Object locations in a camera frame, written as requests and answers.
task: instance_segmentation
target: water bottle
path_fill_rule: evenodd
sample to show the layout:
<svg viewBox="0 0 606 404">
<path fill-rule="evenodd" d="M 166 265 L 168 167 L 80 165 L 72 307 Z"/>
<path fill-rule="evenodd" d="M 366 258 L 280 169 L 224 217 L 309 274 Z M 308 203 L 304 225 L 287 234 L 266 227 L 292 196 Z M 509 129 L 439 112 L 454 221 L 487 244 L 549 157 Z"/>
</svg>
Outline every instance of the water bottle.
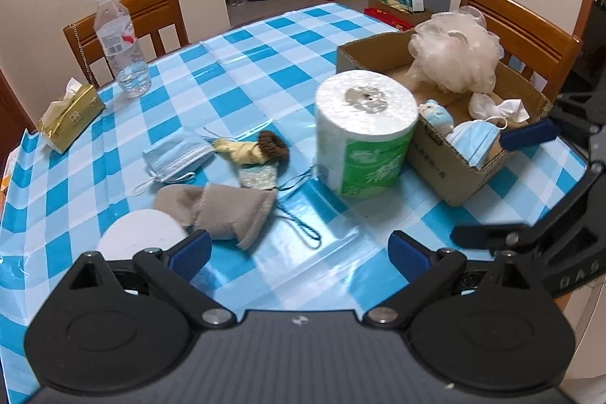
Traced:
<svg viewBox="0 0 606 404">
<path fill-rule="evenodd" d="M 95 33 L 111 72 L 128 98 L 141 96 L 152 80 L 128 9 L 114 0 L 96 1 Z"/>
</svg>

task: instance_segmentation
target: white disc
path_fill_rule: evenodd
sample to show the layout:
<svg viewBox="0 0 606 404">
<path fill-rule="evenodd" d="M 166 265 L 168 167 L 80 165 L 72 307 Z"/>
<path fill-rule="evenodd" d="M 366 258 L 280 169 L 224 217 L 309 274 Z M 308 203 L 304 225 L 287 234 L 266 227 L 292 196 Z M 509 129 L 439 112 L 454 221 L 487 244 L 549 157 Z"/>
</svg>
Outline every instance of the white disc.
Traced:
<svg viewBox="0 0 606 404">
<path fill-rule="evenodd" d="M 101 237 L 97 250 L 105 260 L 127 260 L 144 248 L 168 250 L 187 237 L 171 216 L 155 209 L 140 209 L 122 216 Z"/>
</svg>

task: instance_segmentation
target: chair backrest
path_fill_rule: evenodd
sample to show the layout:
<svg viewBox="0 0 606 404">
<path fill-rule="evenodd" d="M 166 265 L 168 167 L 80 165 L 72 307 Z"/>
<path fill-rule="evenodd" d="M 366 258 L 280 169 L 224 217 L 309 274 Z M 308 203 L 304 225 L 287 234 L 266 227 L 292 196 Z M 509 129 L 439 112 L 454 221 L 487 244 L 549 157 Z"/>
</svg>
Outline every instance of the chair backrest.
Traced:
<svg viewBox="0 0 606 404">
<path fill-rule="evenodd" d="M 522 75 L 534 72 L 547 80 L 543 94 L 556 99 L 583 42 L 512 0 L 461 0 L 461 6 L 479 9 L 489 31 L 501 39 L 505 50 L 502 62 L 514 55 L 525 64 Z"/>
<path fill-rule="evenodd" d="M 133 20 L 134 32 L 137 37 L 141 38 L 145 35 L 151 36 L 151 42 L 153 43 L 156 57 L 161 57 L 166 54 L 164 44 L 160 37 L 161 28 L 175 25 L 179 44 L 182 47 L 189 45 L 186 25 L 183 22 L 179 0 L 121 0 L 120 2 L 130 13 L 130 17 Z M 93 28 L 94 22 L 95 15 L 91 14 L 83 20 L 73 24 L 78 32 L 83 53 L 81 53 L 80 47 L 78 46 L 78 40 L 72 25 L 63 28 L 63 33 L 65 34 L 86 79 L 93 86 L 99 87 L 95 76 L 92 73 L 89 74 L 87 72 L 86 63 L 84 61 L 84 57 L 86 57 L 86 61 L 90 66 L 90 64 L 96 60 L 104 57 L 101 43 L 99 43 L 97 35 L 95 34 L 95 29 Z"/>
</svg>

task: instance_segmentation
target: plastic table cover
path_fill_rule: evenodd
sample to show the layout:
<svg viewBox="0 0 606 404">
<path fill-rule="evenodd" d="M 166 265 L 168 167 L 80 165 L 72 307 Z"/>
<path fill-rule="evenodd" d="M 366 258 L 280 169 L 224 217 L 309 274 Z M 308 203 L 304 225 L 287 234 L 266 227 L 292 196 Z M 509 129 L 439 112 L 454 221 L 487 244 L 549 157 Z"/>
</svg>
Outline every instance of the plastic table cover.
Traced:
<svg viewBox="0 0 606 404">
<path fill-rule="evenodd" d="M 152 88 L 139 99 L 128 100 L 116 84 L 101 90 L 107 108 L 64 155 L 38 136 L 23 136 L 0 228 L 0 357 L 10 402 L 23 402 L 37 388 L 23 335 L 50 291 L 116 219 L 152 204 L 155 187 L 130 195 L 148 178 L 142 150 L 181 126 L 242 139 L 268 128 L 291 149 L 279 177 L 284 183 L 313 163 L 314 92 L 334 74 L 336 46 L 388 31 L 394 29 L 336 4 L 288 12 L 158 60 L 150 66 Z M 361 315 L 406 285 L 387 258 L 392 230 L 437 249 L 451 245 L 459 221 L 534 223 L 584 169 L 559 140 L 514 153 L 462 207 L 440 201 L 406 165 L 396 186 L 365 201 L 343 201 L 307 180 L 281 200 L 321 232 L 319 250 L 277 213 L 248 252 L 234 241 L 216 242 L 193 283 L 238 316 L 247 308 Z M 191 183 L 209 181 L 237 185 L 221 156 Z"/>
</svg>

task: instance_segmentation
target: checkered tablecloth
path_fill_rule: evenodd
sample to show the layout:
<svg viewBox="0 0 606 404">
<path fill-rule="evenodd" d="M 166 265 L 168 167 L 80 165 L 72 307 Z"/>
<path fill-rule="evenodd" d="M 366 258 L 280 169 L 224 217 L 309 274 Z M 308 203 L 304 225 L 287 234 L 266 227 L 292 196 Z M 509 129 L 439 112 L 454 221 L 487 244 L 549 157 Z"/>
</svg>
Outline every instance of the checkered tablecloth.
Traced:
<svg viewBox="0 0 606 404">
<path fill-rule="evenodd" d="M 233 137 L 266 127 L 291 147 L 280 179 L 286 181 L 313 160 L 314 92 L 334 73 L 336 46 L 387 31 L 393 29 L 335 4 L 289 12 L 164 57 L 150 66 L 153 85 L 139 99 L 128 100 L 115 85 L 102 90 L 107 108 L 63 156 L 25 135 L 0 228 L 0 356 L 11 403 L 37 387 L 22 341 L 50 291 L 117 218 L 150 207 L 157 189 L 130 196 L 148 178 L 142 150 L 182 126 Z M 584 169 L 559 140 L 531 148 L 511 156 L 462 207 L 445 205 L 406 167 L 395 187 L 360 202 L 344 202 L 310 180 L 283 201 L 320 230 L 320 250 L 275 218 L 253 254 L 233 242 L 214 245 L 194 283 L 239 315 L 246 308 L 361 314 L 406 283 L 387 259 L 392 230 L 435 249 L 450 245 L 458 221 L 534 223 Z M 194 183 L 207 181 L 237 184 L 222 157 Z"/>
</svg>

